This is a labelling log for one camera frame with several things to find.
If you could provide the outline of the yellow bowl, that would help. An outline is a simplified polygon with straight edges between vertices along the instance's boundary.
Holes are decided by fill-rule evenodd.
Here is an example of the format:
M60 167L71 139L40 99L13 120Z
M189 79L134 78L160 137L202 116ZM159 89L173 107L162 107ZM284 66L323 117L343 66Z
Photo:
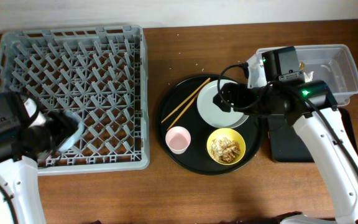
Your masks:
M244 138L234 129L220 128L213 131L207 140L209 156L218 164L237 164L246 153Z

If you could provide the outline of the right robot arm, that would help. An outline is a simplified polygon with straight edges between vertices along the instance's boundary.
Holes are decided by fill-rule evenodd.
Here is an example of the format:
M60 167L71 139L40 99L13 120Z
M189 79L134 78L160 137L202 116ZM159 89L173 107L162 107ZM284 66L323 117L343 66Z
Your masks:
M217 84L213 102L224 112L285 118L309 150L334 205L335 223L358 223L358 155L328 84L306 82L294 46L262 53L261 87Z

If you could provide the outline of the pink plastic cup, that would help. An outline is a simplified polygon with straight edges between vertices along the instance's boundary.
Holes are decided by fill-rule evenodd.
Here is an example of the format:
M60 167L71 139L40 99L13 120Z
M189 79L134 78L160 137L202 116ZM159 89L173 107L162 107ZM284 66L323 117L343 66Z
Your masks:
M175 126L167 131L165 142L174 154L183 154L191 143L191 135L186 128Z

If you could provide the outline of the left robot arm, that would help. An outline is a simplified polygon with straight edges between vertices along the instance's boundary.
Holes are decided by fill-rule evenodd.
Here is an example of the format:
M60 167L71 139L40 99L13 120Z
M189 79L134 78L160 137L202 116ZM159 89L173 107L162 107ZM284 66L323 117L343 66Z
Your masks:
M84 128L69 112L43 114L28 94L0 94L0 223L46 222L38 163L69 150Z

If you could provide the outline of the food scraps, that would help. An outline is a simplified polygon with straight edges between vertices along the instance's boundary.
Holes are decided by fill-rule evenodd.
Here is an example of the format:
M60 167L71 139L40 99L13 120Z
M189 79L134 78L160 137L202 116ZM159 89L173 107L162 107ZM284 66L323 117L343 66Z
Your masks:
M224 137L212 140L210 152L214 160L232 163L240 155L241 150L237 141Z

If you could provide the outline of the white napkin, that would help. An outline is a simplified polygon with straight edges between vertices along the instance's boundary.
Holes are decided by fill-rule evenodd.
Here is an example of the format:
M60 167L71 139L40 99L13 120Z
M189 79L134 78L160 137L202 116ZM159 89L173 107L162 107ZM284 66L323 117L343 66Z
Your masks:
M313 81L313 74L314 74L314 71L304 73L305 83Z

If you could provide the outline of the blue plastic cup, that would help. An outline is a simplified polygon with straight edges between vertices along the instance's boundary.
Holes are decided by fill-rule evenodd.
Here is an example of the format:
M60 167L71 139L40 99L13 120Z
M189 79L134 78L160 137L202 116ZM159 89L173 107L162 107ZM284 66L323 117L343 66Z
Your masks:
M85 129L85 125L83 123L82 118L69 111L65 112L65 115L71 118L76 123L75 132L66 140L63 141L62 145L58 148L58 152L64 153L69 150L79 139L81 139L81 135Z

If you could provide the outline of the wooden chopstick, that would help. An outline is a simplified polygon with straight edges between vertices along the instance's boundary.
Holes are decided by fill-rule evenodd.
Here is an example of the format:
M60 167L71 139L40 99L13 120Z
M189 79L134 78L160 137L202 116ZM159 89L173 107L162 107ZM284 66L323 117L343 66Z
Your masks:
M211 78L207 78L198 88L196 88L189 96L187 96L175 109L173 109L162 121L163 123L165 120L167 120L171 115L173 115L179 108L181 108L188 100L193 98L193 96L201 90L202 87L204 87L207 83L209 83Z
M199 93L197 93L197 94L190 100L190 102L184 107L184 109L179 113L179 115L173 120L173 122L171 123L171 125L167 128L167 131L168 131L169 129L171 129L171 128L178 122L178 120L188 111L188 109L190 108L190 106L196 101L198 95L199 95Z

